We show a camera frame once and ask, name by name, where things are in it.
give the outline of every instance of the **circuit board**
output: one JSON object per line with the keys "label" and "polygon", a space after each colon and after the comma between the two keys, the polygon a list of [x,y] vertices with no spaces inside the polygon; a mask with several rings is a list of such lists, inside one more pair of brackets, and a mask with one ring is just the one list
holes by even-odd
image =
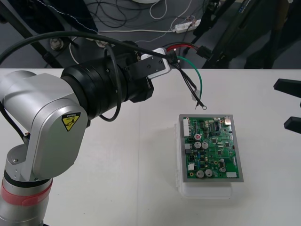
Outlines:
{"label": "circuit board", "polygon": [[182,120],[187,179],[242,179],[229,116]]}

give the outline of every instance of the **red wire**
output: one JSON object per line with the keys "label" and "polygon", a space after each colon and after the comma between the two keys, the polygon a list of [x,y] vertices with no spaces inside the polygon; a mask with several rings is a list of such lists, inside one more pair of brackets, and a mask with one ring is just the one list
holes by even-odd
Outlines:
{"label": "red wire", "polygon": [[170,46],[167,48],[167,52],[172,50],[172,49],[175,49],[175,48],[181,48],[181,47],[188,47],[188,48],[193,48],[193,46],[190,46],[190,45],[186,45],[186,44],[181,44],[181,45],[174,45],[174,46]]}

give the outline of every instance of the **red band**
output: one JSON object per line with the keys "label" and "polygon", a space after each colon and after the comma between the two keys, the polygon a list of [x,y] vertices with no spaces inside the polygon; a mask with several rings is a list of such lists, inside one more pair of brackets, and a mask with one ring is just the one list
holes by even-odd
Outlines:
{"label": "red band", "polygon": [[7,190],[5,190],[3,184],[1,186],[0,193],[3,200],[9,204],[16,205],[16,206],[33,206],[39,204],[41,201],[43,201],[48,197],[51,190],[52,182],[53,181],[51,181],[49,187],[44,191],[30,196],[19,196],[19,195],[11,194]]}

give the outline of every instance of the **gray frame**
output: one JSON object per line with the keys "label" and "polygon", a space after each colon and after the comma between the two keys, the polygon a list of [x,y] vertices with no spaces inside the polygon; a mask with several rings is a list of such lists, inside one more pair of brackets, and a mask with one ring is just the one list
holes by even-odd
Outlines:
{"label": "gray frame", "polygon": [[[236,153],[236,163],[238,166],[239,178],[227,178],[227,179],[188,179],[187,178],[187,169],[186,169],[186,154],[185,154],[185,138],[184,138],[184,129],[183,129],[183,117],[188,118],[223,118],[229,116],[231,118],[231,127],[233,134],[233,141],[235,145],[235,153]],[[181,158],[182,158],[182,178],[183,182],[244,182],[243,171],[241,169],[239,151],[238,151],[238,143],[236,138],[234,120],[232,114],[180,114],[179,115],[179,124],[180,124],[180,141],[181,141]]]}

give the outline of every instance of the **power strip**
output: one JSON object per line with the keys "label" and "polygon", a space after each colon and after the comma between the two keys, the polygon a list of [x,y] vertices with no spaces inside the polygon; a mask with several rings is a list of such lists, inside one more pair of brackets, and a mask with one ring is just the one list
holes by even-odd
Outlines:
{"label": "power strip", "polygon": [[183,33],[183,32],[186,32],[187,29],[188,31],[192,31],[192,30],[195,30],[197,26],[199,26],[201,20],[197,20],[196,23],[191,26],[189,29],[189,25],[192,23],[192,22],[187,22],[187,23],[184,23],[184,24],[177,24],[175,27],[174,27],[174,31],[177,32],[178,34],[180,33]]}

